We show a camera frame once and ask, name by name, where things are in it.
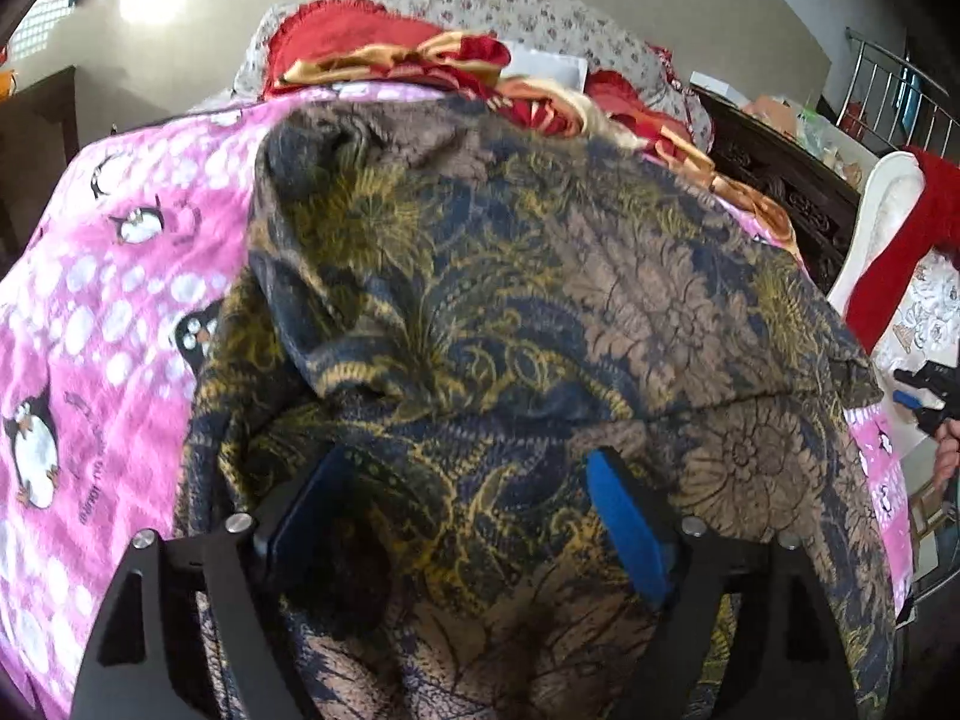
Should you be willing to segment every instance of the metal railing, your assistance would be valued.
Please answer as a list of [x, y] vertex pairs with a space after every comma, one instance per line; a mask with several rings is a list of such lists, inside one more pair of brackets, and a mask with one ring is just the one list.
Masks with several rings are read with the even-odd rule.
[[[922, 133], [917, 133], [917, 124], [920, 119], [924, 119], [926, 136], [923, 138], [923, 150], [939, 152], [940, 156], [946, 156], [954, 128], [960, 130], [957, 119], [954, 119], [944, 109], [943, 103], [949, 101], [947, 90], [916, 65], [895, 55], [894, 52], [872, 43], [859, 32], [848, 28], [847, 38], [858, 42], [860, 49], [856, 55], [856, 65], [853, 67], [853, 77], [850, 80], [847, 96], [844, 98], [843, 107], [837, 117], [837, 127], [840, 127], [841, 122], [846, 119], [847, 125], [845, 128], [848, 131], [851, 126], [859, 125], [879, 138], [886, 146], [903, 148], [904, 146], [918, 146], [920, 144]], [[866, 79], [867, 74], [870, 74], [867, 91], [863, 95], [862, 101], [856, 100], [860, 103], [859, 110], [856, 110], [851, 108], [854, 90], [858, 86], [858, 81]], [[871, 99], [877, 83], [877, 76], [880, 76], [881, 83], [883, 82], [883, 76], [886, 76], [886, 84], [880, 104], [875, 104], [875, 100]], [[894, 85], [892, 97], [890, 95], [891, 85]], [[928, 91], [935, 92], [939, 101], [928, 94]], [[911, 98], [916, 100], [916, 109], [910, 127], [907, 129], [903, 124], [904, 110], [911, 104]], [[890, 119], [889, 127], [886, 127], [885, 119]], [[933, 148], [930, 148], [931, 140], [933, 141]]]

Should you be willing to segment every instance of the red pillow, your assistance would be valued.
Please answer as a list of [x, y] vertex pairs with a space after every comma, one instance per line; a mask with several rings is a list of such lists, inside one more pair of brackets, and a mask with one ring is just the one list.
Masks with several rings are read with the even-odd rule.
[[371, 0], [315, 0], [301, 5], [270, 39], [263, 97], [298, 59], [322, 59], [384, 43], [418, 46], [443, 32], [420, 19], [392, 13]]

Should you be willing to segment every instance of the wall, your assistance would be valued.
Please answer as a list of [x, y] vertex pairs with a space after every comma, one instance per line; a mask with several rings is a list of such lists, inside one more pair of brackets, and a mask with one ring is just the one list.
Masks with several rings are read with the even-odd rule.
[[848, 26], [891, 52], [902, 55], [904, 51], [906, 27], [888, 0], [784, 1], [832, 62], [823, 94], [837, 111], [843, 105], [856, 63], [856, 53], [845, 35]]
[[[119, 0], [93, 0], [55, 27], [47, 49], [27, 57], [24, 83], [65, 64], [85, 71], [78, 91], [80, 138], [110, 124], [141, 124], [144, 111], [182, 111], [229, 84], [266, 8], [296, 0], [162, 2], [163, 23], [128, 23]], [[674, 50], [678, 71], [700, 70], [746, 95], [816, 97], [829, 60], [784, 0], [584, 0], [641, 37]]]

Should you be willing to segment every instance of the bolt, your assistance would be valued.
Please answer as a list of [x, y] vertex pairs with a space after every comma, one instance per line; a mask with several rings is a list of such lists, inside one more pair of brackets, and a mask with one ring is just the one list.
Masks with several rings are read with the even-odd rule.
[[784, 549], [794, 550], [800, 546], [800, 538], [795, 533], [780, 531], [776, 534], [776, 543]]
[[707, 523], [703, 522], [699, 517], [684, 517], [683, 520], [680, 521], [680, 529], [688, 536], [699, 538], [704, 533], [707, 533]]
[[247, 528], [253, 525], [253, 517], [246, 512], [231, 514], [227, 517], [227, 531], [231, 533], [243, 533]]
[[133, 535], [131, 543], [133, 543], [133, 549], [146, 549], [156, 540], [157, 532], [152, 531], [150, 528], [144, 528], [142, 531], [137, 531]]

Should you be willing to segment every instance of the folded blanket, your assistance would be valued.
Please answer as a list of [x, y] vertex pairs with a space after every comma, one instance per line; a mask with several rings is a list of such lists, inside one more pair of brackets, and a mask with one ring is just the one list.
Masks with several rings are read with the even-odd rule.
[[[843, 416], [880, 394], [789, 254], [610, 143], [459, 98], [291, 114], [256, 158], [248, 248], [176, 522], [206, 532], [352, 449], [271, 627], [324, 717], [602, 715], [655, 618], [584, 487], [601, 445], [724, 535], [798, 533], [882, 713], [890, 579]], [[731, 627], [727, 605], [701, 706]]]

